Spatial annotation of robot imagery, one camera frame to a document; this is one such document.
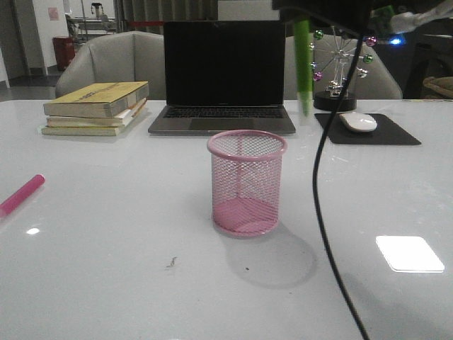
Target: book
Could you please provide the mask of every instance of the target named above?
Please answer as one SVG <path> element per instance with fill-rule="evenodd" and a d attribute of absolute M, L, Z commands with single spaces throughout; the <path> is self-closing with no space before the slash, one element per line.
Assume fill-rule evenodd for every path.
<path fill-rule="evenodd" d="M 143 107 L 146 101 L 147 99 L 143 98 L 133 107 L 127 108 L 112 118 L 62 117 L 51 115 L 47 117 L 47 126 L 67 128 L 126 126 L 135 118 L 136 114 L 138 114 L 138 111 Z"/>
<path fill-rule="evenodd" d="M 115 116 L 114 118 L 77 118 L 80 125 L 77 125 L 76 122 L 73 123 L 72 126 L 45 126 L 41 129 L 41 133 L 43 135 L 60 135 L 60 136 L 116 136 L 119 135 L 142 111 L 144 104 L 146 103 L 146 99 L 142 99 L 136 106 L 131 109 L 127 109 L 123 111 L 121 114 Z M 86 124 L 81 123 L 82 120 L 107 120 L 111 121 L 112 119 L 118 118 L 118 116 L 126 115 L 127 119 L 123 120 L 123 124 L 116 125 L 109 125 L 109 123 L 105 124 Z"/>
<path fill-rule="evenodd" d="M 149 95 L 148 81 L 94 83 L 44 104 L 46 115 L 113 118 Z"/>

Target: computer mouse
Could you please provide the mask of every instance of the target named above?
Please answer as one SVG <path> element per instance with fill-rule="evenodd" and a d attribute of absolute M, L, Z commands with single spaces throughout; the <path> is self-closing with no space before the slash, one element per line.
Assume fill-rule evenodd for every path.
<path fill-rule="evenodd" d="M 353 132 L 371 132 L 377 128 L 374 118 L 366 113 L 353 111 L 341 113 L 339 116 L 346 128 Z"/>

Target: green marker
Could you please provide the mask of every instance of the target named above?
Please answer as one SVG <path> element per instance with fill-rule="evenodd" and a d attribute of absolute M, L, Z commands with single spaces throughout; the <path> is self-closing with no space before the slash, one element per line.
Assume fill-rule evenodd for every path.
<path fill-rule="evenodd" d="M 297 73 L 297 98 L 305 117 L 311 115 L 313 99 L 313 74 L 311 63 L 313 52 L 310 48 L 310 22 L 308 18 L 294 22 L 294 54 Z"/>

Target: chair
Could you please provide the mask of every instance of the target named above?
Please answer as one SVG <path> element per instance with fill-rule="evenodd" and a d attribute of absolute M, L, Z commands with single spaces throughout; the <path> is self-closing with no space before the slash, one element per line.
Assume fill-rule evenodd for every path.
<path fill-rule="evenodd" d="M 88 41 L 55 87 L 56 97 L 96 82 L 149 81 L 150 99 L 165 99 L 164 37 L 131 31 Z"/>
<path fill-rule="evenodd" d="M 356 40 L 350 43 L 353 47 Z M 322 50 L 331 50 L 331 46 L 335 46 L 333 35 L 324 35 L 324 37 L 316 42 L 316 48 Z M 365 64 L 362 68 L 368 71 L 365 78 L 354 79 L 351 81 L 350 90 L 354 93 L 357 99 L 401 99 L 403 98 L 402 91 L 396 83 L 395 79 L 389 73 L 376 52 L 365 44 L 362 47 L 361 55 L 372 55 L 373 62 Z M 316 61 L 319 64 L 327 62 L 329 55 L 327 53 L 316 53 Z M 294 61 L 294 37 L 286 38 L 285 52 L 285 99 L 297 98 L 297 80 Z M 320 81 L 314 82 L 314 93 L 325 91 L 330 80 L 333 79 L 334 67 L 329 66 L 324 70 L 324 77 Z"/>

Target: laptop keyboard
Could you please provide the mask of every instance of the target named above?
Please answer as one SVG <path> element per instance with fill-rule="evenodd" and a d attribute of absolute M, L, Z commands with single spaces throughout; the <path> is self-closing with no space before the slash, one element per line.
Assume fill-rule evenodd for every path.
<path fill-rule="evenodd" d="M 277 107 L 172 107 L 165 118 L 282 118 Z"/>

